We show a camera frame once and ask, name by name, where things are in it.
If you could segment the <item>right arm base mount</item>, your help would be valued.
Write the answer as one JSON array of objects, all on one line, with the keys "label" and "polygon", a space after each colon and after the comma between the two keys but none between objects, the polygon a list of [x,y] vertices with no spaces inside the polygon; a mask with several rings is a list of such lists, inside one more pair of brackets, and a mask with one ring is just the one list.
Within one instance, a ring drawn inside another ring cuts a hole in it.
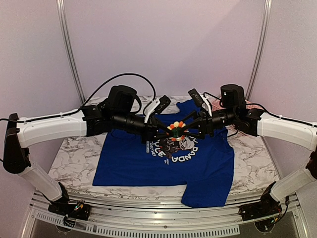
[{"label": "right arm base mount", "polygon": [[282,217],[282,207],[280,202],[274,199],[264,199],[258,202],[249,203],[239,206],[238,214],[243,221],[266,217],[278,214],[278,218]]}]

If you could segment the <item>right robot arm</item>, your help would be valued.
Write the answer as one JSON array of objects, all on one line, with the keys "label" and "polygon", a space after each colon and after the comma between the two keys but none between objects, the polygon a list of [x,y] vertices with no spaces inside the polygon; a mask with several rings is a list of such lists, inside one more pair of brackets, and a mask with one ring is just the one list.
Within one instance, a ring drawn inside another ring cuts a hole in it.
[{"label": "right robot arm", "polygon": [[221,110],[212,111],[206,97],[195,89],[188,93],[196,106],[206,104],[207,110],[189,114],[194,120],[182,126],[179,133],[203,139],[206,134],[213,134],[215,129],[233,125],[234,128],[252,136],[271,137],[297,144],[311,151],[307,164],[285,178],[270,185],[261,196],[256,206],[260,216],[267,216],[275,209],[275,203],[293,194],[305,185],[317,179],[317,125],[283,116],[275,115],[259,104],[248,109],[244,89],[236,84],[223,85],[220,88]]}]

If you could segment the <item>orange yellow flower brooch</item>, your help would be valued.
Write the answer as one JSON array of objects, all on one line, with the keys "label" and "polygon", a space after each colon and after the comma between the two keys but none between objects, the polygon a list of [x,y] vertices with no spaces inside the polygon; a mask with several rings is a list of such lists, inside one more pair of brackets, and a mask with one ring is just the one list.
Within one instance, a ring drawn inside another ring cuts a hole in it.
[{"label": "orange yellow flower brooch", "polygon": [[175,121],[174,123],[170,124],[167,128],[172,132],[170,139],[171,141],[181,141],[184,140],[186,135],[183,135],[181,129],[186,126],[186,123],[183,121]]}]

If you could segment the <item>blue printed t-shirt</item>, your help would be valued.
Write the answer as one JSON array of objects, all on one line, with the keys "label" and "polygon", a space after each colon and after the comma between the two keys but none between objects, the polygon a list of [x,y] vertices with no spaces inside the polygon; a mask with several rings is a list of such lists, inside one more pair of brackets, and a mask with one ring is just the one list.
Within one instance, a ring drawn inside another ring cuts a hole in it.
[{"label": "blue printed t-shirt", "polygon": [[101,151],[94,186],[185,185],[181,202],[192,208],[220,207],[234,177],[234,150],[226,128],[204,139],[186,136],[141,142],[139,135],[115,129]]}]

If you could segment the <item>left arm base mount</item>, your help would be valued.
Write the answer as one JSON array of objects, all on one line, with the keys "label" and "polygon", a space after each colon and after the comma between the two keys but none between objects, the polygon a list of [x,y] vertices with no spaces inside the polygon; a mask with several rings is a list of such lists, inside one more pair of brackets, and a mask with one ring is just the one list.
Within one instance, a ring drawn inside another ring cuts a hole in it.
[{"label": "left arm base mount", "polygon": [[68,216],[69,218],[87,221],[91,206],[86,204],[84,200],[69,200],[61,198],[50,203],[48,211],[58,215]]}]

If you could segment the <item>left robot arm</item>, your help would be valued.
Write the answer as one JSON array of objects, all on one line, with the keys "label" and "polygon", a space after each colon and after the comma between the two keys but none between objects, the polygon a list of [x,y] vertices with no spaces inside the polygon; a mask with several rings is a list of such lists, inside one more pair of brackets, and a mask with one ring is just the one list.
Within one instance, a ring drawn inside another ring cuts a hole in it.
[{"label": "left robot arm", "polygon": [[11,114],[4,140],[4,169],[29,181],[61,214],[70,215],[74,208],[65,187],[30,160],[29,146],[66,137],[100,135],[113,129],[140,135],[146,142],[157,139],[160,129],[168,130],[154,117],[170,104],[167,96],[153,99],[145,107],[144,117],[131,110],[134,101],[140,101],[136,90],[120,85],[113,86],[99,104],[67,113],[32,119]]}]

